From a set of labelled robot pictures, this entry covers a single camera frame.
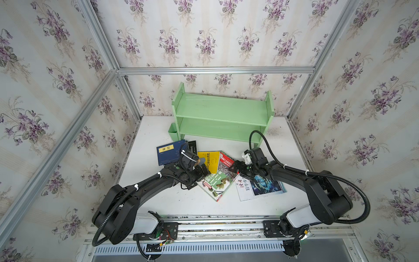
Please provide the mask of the white blue swirl book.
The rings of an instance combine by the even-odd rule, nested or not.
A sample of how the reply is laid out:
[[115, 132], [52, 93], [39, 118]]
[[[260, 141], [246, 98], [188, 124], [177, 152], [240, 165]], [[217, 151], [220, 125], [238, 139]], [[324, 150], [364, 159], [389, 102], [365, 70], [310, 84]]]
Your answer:
[[259, 175], [255, 177], [255, 181], [245, 179], [241, 175], [238, 175], [235, 179], [235, 185], [241, 202], [271, 197], [287, 192], [281, 182], [276, 180], [272, 181]]

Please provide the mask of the green red nature book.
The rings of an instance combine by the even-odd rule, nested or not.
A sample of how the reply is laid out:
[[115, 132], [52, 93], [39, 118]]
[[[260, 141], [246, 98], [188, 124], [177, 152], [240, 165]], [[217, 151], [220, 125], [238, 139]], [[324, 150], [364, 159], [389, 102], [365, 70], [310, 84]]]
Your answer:
[[224, 151], [220, 151], [217, 173], [209, 173], [209, 176], [198, 182], [198, 186], [216, 202], [219, 201], [237, 177], [237, 173], [232, 170], [234, 161]]

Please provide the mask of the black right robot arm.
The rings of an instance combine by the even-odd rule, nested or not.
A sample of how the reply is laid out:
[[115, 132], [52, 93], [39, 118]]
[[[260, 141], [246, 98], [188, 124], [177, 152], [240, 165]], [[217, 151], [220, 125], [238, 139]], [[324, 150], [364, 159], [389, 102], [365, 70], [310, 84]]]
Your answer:
[[230, 170], [243, 178], [256, 182], [259, 176], [271, 181], [291, 185], [306, 193], [308, 204], [293, 208], [280, 216], [273, 229], [274, 234], [290, 237], [299, 229], [318, 224], [331, 225], [343, 217], [353, 207], [353, 203], [340, 183], [330, 172], [325, 176], [310, 175], [298, 169], [290, 169], [276, 161], [268, 161], [260, 148], [246, 150], [243, 161], [236, 160]]

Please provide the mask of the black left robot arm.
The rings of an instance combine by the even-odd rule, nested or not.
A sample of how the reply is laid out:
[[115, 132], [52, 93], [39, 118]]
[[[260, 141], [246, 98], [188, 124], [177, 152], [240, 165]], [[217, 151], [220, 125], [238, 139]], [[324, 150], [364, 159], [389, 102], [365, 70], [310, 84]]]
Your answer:
[[205, 161], [186, 152], [175, 163], [169, 163], [151, 177], [133, 185], [112, 186], [92, 217], [97, 231], [92, 240], [96, 247], [106, 241], [116, 245], [133, 230], [138, 209], [158, 193], [177, 184], [192, 189], [210, 171]]

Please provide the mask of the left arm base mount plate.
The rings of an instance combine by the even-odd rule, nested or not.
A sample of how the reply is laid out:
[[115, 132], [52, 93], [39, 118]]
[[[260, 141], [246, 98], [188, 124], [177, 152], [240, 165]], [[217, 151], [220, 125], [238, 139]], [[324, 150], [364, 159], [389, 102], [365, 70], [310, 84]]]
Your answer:
[[176, 240], [179, 232], [179, 224], [177, 222], [163, 222], [157, 225], [152, 236], [156, 240]]

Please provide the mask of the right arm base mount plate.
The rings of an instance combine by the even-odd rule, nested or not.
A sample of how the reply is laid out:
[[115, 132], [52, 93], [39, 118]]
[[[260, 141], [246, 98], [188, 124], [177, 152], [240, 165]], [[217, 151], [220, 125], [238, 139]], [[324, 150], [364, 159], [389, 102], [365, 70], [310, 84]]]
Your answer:
[[266, 238], [282, 238], [284, 234], [281, 232], [280, 220], [263, 221], [264, 236]]

